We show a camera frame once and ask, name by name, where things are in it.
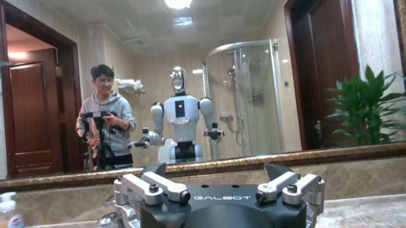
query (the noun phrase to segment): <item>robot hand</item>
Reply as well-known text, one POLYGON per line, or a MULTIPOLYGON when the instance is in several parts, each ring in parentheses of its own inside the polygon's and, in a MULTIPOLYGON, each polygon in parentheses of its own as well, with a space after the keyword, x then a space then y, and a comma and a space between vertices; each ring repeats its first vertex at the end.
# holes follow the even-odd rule
POLYGON ((143 136, 138 142, 131 142, 129 144, 129 149, 133 147, 142 147, 149 148, 151 145, 163 145, 166 140, 165 138, 157 133, 149 130, 147 127, 142 129, 143 136))
POLYGON ((213 129, 211 131, 205 131, 205 136, 210 137, 211 140, 219 140, 226 134, 225 131, 221 131, 218 129, 218 124, 213 123, 213 129))

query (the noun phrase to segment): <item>screw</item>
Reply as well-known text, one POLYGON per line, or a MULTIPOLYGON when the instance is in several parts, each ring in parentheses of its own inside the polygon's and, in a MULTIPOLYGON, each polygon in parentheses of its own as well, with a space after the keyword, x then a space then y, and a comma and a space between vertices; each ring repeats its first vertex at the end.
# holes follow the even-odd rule
POLYGON ((158 190, 159 190, 158 184, 151 184, 151 185, 150 185, 150 192, 151 192, 151 193, 155 193, 155 192, 158 192, 158 190))
POLYGON ((181 194, 181 203, 187 203, 191 199, 191 194, 189 191, 183 191, 181 194))
POLYGON ((255 198, 257 198, 258 202, 263 203, 266 201, 266 199, 267 199, 267 196, 266 196, 266 194, 263 192, 259 191, 255 194, 255 198))
POLYGON ((295 193, 298 191, 298 186, 295 184, 290 184, 287 186, 287 191, 290 191, 291 193, 295 193))

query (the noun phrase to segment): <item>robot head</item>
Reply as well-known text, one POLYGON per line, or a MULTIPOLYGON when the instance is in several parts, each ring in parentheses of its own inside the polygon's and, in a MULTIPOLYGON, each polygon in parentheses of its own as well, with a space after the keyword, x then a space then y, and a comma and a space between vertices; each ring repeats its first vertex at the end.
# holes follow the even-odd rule
POLYGON ((170 74, 170 81, 177 94, 181 94, 186 90, 186 71, 182 67, 174 67, 170 74))

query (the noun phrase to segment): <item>green leaves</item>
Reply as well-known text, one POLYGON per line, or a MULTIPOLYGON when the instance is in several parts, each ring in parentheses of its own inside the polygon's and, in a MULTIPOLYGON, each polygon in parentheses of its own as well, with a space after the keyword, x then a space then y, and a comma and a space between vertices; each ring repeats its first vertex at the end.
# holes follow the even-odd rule
POLYGON ((326 119, 341 118, 342 128, 333 134, 344 134, 349 137, 354 145, 389 143, 392 136, 398 130, 406 130, 406 126, 394 120, 382 120, 384 116, 392 116, 397 113, 406 114, 406 107, 397 107, 400 101, 406 100, 405 93, 390 93, 384 95, 394 83, 400 72, 385 76, 384 71, 376 76, 372 68, 366 68, 366 81, 358 76, 352 80, 345 78, 337 82, 337 88, 329 91, 338 93, 337 97, 329 101, 337 104, 334 113, 326 116, 326 119), (394 129, 390 134, 381 130, 394 129))
POLYGON ((405 96, 405 94, 401 94, 401 93, 392 93, 392 94, 388 94, 385 97, 382 97, 382 98, 380 99, 380 101, 381 101, 381 102, 384 102, 384 101, 392 101, 392 102, 393 102, 394 99, 397 99, 397 98, 400 98, 400 97, 402 97, 402 96, 405 96))

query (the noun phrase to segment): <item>gray hoodie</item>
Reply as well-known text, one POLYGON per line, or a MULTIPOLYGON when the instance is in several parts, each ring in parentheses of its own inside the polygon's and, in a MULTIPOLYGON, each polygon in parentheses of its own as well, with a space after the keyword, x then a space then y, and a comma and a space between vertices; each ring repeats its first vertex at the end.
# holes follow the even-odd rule
MULTIPOLYGON (((129 131, 119 131, 115 130, 115 134, 110 133, 109 126, 104 124, 103 134, 104 134, 104 142, 110 144, 114 154, 117 156, 126 155, 130 153, 127 146, 130 143, 130 132, 135 131, 137 122, 135 117, 133 115, 133 109, 129 101, 126 98, 117 92, 113 91, 109 99, 106 101, 100 101, 98 93, 94 93, 92 97, 86 99, 83 102, 79 117, 76 120, 76 132, 79 137, 83 136, 84 132, 84 125, 82 123, 80 114, 96 111, 110 111, 117 112, 117 115, 121 119, 130 122, 130 130, 129 131)), ((90 132, 88 132, 88 139, 94 137, 92 130, 96 129, 92 125, 94 122, 88 119, 90 123, 90 132)))

